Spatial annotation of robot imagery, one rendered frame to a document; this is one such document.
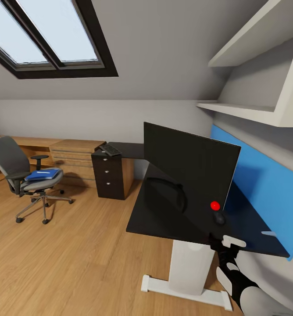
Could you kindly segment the folder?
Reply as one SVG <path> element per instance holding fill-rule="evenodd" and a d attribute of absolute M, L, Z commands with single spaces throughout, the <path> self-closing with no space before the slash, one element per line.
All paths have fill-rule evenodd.
<path fill-rule="evenodd" d="M 58 172 L 59 169 L 36 170 L 32 172 L 31 175 L 27 176 L 25 181 L 53 179 Z"/>

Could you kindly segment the mouse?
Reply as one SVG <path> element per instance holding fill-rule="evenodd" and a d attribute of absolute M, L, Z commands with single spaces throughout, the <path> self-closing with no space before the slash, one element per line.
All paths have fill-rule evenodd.
<path fill-rule="evenodd" d="M 219 225 L 223 225 L 225 223 L 225 218 L 223 217 L 223 215 L 219 212 L 214 212 L 214 220 L 216 221 L 217 224 Z"/>

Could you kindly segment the swivel chair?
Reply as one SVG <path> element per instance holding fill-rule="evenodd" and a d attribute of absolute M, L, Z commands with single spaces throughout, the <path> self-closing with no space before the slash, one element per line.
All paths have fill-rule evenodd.
<path fill-rule="evenodd" d="M 37 155 L 32 156 L 31 159 L 36 159 L 36 169 L 40 170 L 41 167 L 41 159 L 48 158 L 48 155 Z M 31 197 L 32 204 L 30 204 L 27 208 L 25 208 L 22 212 L 15 216 L 16 222 L 20 223 L 23 219 L 18 218 L 22 213 L 30 209 L 32 206 L 43 201 L 43 209 L 44 209 L 44 220 L 43 224 L 46 224 L 49 220 L 46 219 L 46 209 L 48 207 L 48 199 L 67 199 L 70 204 L 73 203 L 73 200 L 68 197 L 56 197 L 50 196 L 53 193 L 60 190 L 60 193 L 63 194 L 64 190 L 57 189 L 52 192 L 46 194 L 45 191 L 53 189 L 54 185 L 56 185 L 63 177 L 64 171 L 61 168 L 52 167 L 46 168 L 43 170 L 49 169 L 59 169 L 59 172 L 53 179 L 47 180 L 30 180 L 25 181 L 25 178 L 32 173 L 30 172 L 30 163 L 27 156 L 24 154 L 22 149 L 18 146 L 15 140 L 11 136 L 2 136 L 0 137 L 0 170 L 5 175 L 5 179 L 7 179 L 11 192 L 17 195 L 17 198 L 21 198 L 24 195 L 36 195 L 39 196 Z M 33 190 L 35 192 L 28 192 Z"/>

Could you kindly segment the monitor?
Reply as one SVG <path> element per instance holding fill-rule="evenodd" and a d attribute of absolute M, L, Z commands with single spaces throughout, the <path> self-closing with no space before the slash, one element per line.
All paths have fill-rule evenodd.
<path fill-rule="evenodd" d="M 144 122 L 144 159 L 195 193 L 215 211 L 223 211 L 242 147 L 209 137 Z"/>

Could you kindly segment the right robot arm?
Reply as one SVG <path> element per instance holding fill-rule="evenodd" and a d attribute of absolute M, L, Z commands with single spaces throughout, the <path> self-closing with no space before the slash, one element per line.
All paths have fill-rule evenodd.
<path fill-rule="evenodd" d="M 259 285 L 244 276 L 234 258 L 238 246 L 245 247 L 245 241 L 224 235 L 223 241 L 213 238 L 209 233 L 211 250 L 218 253 L 219 266 L 217 278 L 245 316 L 293 316 L 293 310 L 272 298 L 259 288 Z"/>

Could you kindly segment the keyboard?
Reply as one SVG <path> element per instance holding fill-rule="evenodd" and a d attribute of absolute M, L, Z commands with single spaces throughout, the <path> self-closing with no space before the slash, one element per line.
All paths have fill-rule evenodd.
<path fill-rule="evenodd" d="M 111 146 L 109 144 L 102 145 L 102 146 L 99 146 L 99 147 L 103 150 L 103 152 L 106 152 L 107 154 L 109 154 L 110 157 L 112 155 L 121 154 L 121 152 L 117 148 L 114 148 L 113 146 Z"/>

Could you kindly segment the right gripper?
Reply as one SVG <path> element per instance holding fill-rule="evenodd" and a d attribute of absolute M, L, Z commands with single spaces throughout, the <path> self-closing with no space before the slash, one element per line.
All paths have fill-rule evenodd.
<path fill-rule="evenodd" d="M 230 254 L 231 256 L 233 256 L 233 258 L 237 258 L 237 253 L 239 250 L 237 245 L 231 244 L 230 248 L 228 248 L 228 247 L 223 245 L 221 240 L 213 238 L 211 232 L 209 233 L 208 243 L 211 244 L 211 246 L 210 246 L 211 250 L 216 251 L 218 253 L 218 256 L 221 253 L 226 252 L 226 253 Z"/>

